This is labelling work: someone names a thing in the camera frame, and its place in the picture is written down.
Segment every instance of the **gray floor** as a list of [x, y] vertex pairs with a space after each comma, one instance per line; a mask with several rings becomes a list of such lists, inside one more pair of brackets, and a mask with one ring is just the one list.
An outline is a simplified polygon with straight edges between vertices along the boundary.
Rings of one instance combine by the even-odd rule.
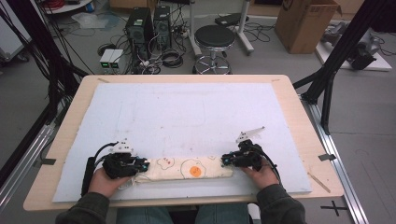
[[[96, 51], [102, 44], [109, 43], [114, 35], [122, 35], [125, 21], [111, 17], [111, 26], [103, 30], [79, 30], [76, 24], [67, 24], [70, 19], [59, 18], [61, 25], [70, 28], [66, 35], [76, 52], [95, 74], [101, 74], [100, 56]], [[197, 27], [213, 23], [216, 16], [197, 20]], [[251, 18], [249, 22], [273, 25], [275, 19]], [[254, 41], [255, 51], [247, 56], [240, 42], [227, 51], [228, 61], [234, 74], [285, 74], [292, 82], [311, 75], [321, 67], [315, 53], [307, 55], [288, 54], [274, 30], [264, 31], [269, 42]], [[396, 50], [396, 36], [378, 34], [386, 43], [384, 49]], [[183, 66], [177, 69], [163, 68], [161, 74], [191, 74], [194, 56], [191, 45], [183, 56]], [[74, 63], [86, 69], [85, 65], [72, 54]], [[384, 56], [396, 67], [395, 56]], [[21, 63], [17, 60], [0, 68], [0, 148], [3, 166], [9, 155], [27, 133], [35, 119], [44, 109], [48, 99], [48, 82], [39, 73], [35, 63]], [[341, 155], [349, 178], [361, 201], [364, 212], [371, 223], [396, 223], [396, 70], [390, 72], [351, 71], [340, 69], [333, 89], [330, 131], [332, 139]], [[297, 90], [306, 91], [307, 86]], [[0, 223], [53, 223], [58, 213], [26, 212], [22, 208], [24, 198], [32, 185], [38, 169], [33, 167], [6, 209], [0, 214]], [[308, 223], [352, 223], [348, 211], [320, 209], [332, 206], [345, 207], [343, 198], [302, 200], [306, 208]], [[109, 223], [114, 222], [115, 210], [109, 212]]]

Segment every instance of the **person's sleeve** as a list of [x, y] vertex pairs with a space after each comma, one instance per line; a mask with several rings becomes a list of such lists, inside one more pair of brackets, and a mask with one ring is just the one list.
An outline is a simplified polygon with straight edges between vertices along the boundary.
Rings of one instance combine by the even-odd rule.
[[56, 217], [56, 224], [106, 224], [109, 199], [99, 193], [90, 192], [66, 212]]
[[304, 206], [291, 198], [280, 185], [271, 185], [257, 194], [262, 224], [305, 222]]

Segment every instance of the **jeans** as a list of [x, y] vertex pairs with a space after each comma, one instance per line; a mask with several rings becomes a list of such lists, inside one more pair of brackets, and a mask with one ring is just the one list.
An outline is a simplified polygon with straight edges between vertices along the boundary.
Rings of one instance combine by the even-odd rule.
[[[166, 207], [119, 208], [117, 224], [173, 224]], [[201, 205], [195, 224], [248, 224], [246, 203], [222, 203]]]

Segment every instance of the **stool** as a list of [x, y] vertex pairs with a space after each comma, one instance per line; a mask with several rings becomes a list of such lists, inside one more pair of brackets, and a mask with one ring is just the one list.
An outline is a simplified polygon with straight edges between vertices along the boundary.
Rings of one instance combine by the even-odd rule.
[[213, 72], [216, 75], [231, 74], [230, 64], [220, 56], [216, 56], [217, 51], [229, 49], [235, 41], [235, 35], [230, 29], [219, 25], [207, 25], [199, 28], [195, 32], [195, 43], [202, 49], [208, 49], [210, 56], [202, 56], [195, 62], [192, 69], [194, 74], [205, 74]]

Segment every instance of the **black stool seat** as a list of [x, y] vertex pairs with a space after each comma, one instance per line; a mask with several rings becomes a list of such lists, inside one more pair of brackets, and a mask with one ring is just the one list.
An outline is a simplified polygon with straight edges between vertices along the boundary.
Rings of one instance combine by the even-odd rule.
[[235, 35], [224, 26], [207, 25], [195, 32], [195, 41], [207, 48], [227, 48], [235, 41]]

